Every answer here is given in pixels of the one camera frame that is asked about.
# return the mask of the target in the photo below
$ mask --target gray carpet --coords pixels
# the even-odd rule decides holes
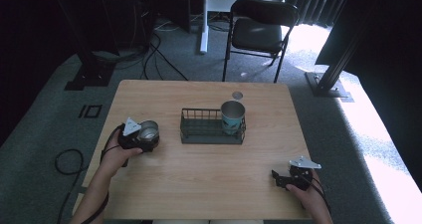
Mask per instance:
[[[213,25],[227,28],[224,23]],[[151,56],[145,69],[149,79],[183,80],[177,69],[190,81],[221,81],[225,32],[210,30],[205,55],[199,54],[200,30],[196,26],[190,34],[171,25],[162,26],[155,33],[160,40],[154,36],[152,44],[159,44],[158,50],[171,66],[161,56]],[[404,173],[405,178],[409,174],[358,78],[348,73],[341,75],[340,80],[354,100],[344,102],[314,97],[304,76],[305,71],[323,72],[326,69],[315,66],[315,60],[328,33],[329,29],[307,25],[294,30],[279,83],[289,86],[312,159],[322,165],[319,176],[326,188],[334,222],[399,223],[390,216],[388,203],[377,187],[382,183],[376,183],[368,160],[379,160]],[[132,52],[122,51],[121,55]],[[113,57],[104,52],[98,54]],[[64,91],[66,83],[74,78],[81,65],[78,57],[70,57],[57,69],[0,149],[0,223],[57,222],[76,176],[63,175],[56,170],[57,155],[75,148],[84,156],[83,166],[89,164],[118,83],[126,79],[146,79],[142,64],[147,58],[148,54],[137,61],[117,64],[107,87],[86,87],[78,92]],[[233,55],[226,81],[271,83],[276,66],[263,66],[266,62],[268,60],[263,58]],[[91,112],[87,113],[87,109],[82,112],[84,106],[91,106]],[[99,107],[98,117],[90,117],[97,114]],[[368,133],[362,132],[362,125],[368,127]],[[376,133],[371,132],[373,128],[377,128]],[[64,171],[80,168],[80,159],[75,152],[63,154],[59,161]],[[84,175],[82,172],[77,186]],[[63,223],[70,220],[77,189],[73,190],[64,208]],[[311,221],[272,220],[266,223]]]

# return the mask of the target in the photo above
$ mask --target metal basket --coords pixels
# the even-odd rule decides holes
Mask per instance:
[[[242,123],[233,134],[222,127],[221,111],[216,109],[182,109],[180,137],[182,143],[242,144],[246,123]]]

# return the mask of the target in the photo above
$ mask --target human hand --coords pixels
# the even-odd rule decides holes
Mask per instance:
[[[317,173],[313,169],[312,173],[315,179],[313,180],[313,185],[322,191]],[[302,205],[311,214],[316,223],[332,223],[325,201],[312,186],[310,186],[306,191],[303,191],[292,184],[286,185],[286,188],[302,202]]]
[[[109,177],[115,176],[117,171],[130,157],[142,153],[142,149],[140,148],[123,149],[117,141],[120,132],[121,130],[118,129],[105,147],[103,159],[99,167],[99,170]]]

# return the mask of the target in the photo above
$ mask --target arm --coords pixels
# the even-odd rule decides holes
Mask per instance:
[[[119,146],[117,142],[118,133],[119,130],[112,136],[111,141],[106,146],[105,150],[109,149],[109,151],[104,155],[71,223],[82,223],[90,218],[105,201],[111,178],[117,173],[118,169],[128,158],[142,153],[140,148],[123,149]],[[103,214],[100,214],[94,223],[102,222]]]
[[[319,178],[317,173],[313,170],[313,177],[317,181]],[[318,187],[319,184],[313,181],[313,184]],[[305,209],[311,214],[316,224],[331,224],[331,216],[322,197],[317,193],[313,187],[309,187],[307,191],[302,191],[294,185],[288,184],[286,188],[291,191],[304,205]]]

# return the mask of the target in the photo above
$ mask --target black strap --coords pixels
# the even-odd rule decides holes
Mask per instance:
[[[105,201],[103,202],[102,206],[99,208],[99,210],[96,211],[90,218],[88,218],[86,221],[83,222],[83,224],[89,224],[96,220],[96,218],[102,214],[102,212],[105,210],[106,205],[108,204],[108,193],[106,194]]]

